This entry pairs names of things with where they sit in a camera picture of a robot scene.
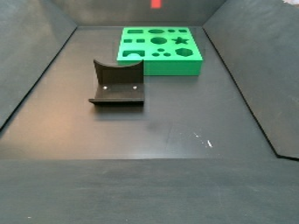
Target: black bracket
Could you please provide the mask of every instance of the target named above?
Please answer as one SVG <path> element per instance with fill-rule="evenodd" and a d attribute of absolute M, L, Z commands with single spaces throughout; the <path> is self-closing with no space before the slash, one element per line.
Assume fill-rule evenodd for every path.
<path fill-rule="evenodd" d="M 144 103 L 144 62 L 130 66 L 108 66 L 93 60 L 97 73 L 97 92 L 93 104 Z"/>

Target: green foam tray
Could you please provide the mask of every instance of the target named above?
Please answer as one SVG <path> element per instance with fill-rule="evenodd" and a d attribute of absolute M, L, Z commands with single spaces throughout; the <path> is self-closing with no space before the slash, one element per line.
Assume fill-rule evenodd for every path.
<path fill-rule="evenodd" d="M 144 60 L 144 75 L 198 75 L 201 54 L 186 27 L 126 27 L 116 61 Z"/>

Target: red light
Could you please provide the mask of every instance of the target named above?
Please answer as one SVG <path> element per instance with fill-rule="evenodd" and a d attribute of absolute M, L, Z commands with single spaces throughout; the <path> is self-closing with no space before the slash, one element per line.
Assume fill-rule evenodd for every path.
<path fill-rule="evenodd" d="M 152 6 L 150 6 L 150 8 L 152 8 L 152 9 L 160 9 L 161 6 L 162 6 L 161 1 L 162 1 L 162 0 L 152 0 Z"/>

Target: white speck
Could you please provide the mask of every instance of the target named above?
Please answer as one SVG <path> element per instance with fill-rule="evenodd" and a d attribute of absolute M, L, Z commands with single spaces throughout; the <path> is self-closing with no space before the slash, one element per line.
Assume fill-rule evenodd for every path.
<path fill-rule="evenodd" d="M 210 141 L 208 140 L 208 145 L 209 145 L 209 147 L 212 148 L 212 145 L 210 145 Z"/>

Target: gray surface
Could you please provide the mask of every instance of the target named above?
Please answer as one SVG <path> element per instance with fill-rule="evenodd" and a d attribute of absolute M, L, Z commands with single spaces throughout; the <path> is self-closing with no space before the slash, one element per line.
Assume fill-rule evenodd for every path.
<path fill-rule="evenodd" d="M 51 0 L 78 25 L 202 25 L 225 0 Z"/>
<path fill-rule="evenodd" d="M 204 30 L 278 155 L 299 158 L 299 10 L 229 0 Z"/>
<path fill-rule="evenodd" d="M 200 77 L 144 77 L 144 107 L 96 107 L 92 60 L 114 65 L 121 28 L 78 28 L 1 133 L 0 158 L 273 158 L 200 27 Z"/>
<path fill-rule="evenodd" d="M 0 222 L 296 224 L 299 164 L 0 161 Z"/>
<path fill-rule="evenodd" d="M 0 0 L 0 128 L 75 25 L 45 0 Z"/>

